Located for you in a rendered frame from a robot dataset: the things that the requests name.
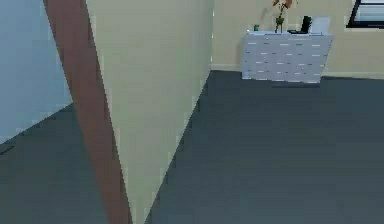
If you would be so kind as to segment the orange flower in vase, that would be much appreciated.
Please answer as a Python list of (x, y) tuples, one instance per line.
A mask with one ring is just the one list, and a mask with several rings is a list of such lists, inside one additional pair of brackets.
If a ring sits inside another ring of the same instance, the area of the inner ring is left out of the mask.
[(292, 7), (293, 1), (298, 0), (272, 0), (272, 6), (277, 7), (279, 9), (279, 14), (275, 19), (275, 32), (283, 30), (284, 11)]

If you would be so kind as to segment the black framed window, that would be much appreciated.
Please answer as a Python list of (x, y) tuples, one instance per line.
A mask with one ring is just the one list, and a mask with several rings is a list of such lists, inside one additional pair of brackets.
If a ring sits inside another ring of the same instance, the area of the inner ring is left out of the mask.
[(384, 29), (384, 0), (355, 0), (346, 27)]

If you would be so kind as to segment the brown door frame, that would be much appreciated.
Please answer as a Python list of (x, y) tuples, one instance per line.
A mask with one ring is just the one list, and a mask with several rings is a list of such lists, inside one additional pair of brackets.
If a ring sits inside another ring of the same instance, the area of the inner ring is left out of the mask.
[(43, 0), (109, 224), (133, 224), (86, 0)]

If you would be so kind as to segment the white flat board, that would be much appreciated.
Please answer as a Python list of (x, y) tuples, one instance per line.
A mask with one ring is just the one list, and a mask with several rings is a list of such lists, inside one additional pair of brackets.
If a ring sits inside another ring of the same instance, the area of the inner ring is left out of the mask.
[(327, 16), (316, 16), (312, 18), (309, 32), (311, 34), (327, 34), (330, 18)]

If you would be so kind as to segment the white chest of drawers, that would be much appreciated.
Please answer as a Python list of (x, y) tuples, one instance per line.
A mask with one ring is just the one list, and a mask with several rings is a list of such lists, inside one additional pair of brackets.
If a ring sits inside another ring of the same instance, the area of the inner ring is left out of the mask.
[(334, 36), (247, 31), (243, 79), (315, 84), (321, 81)]

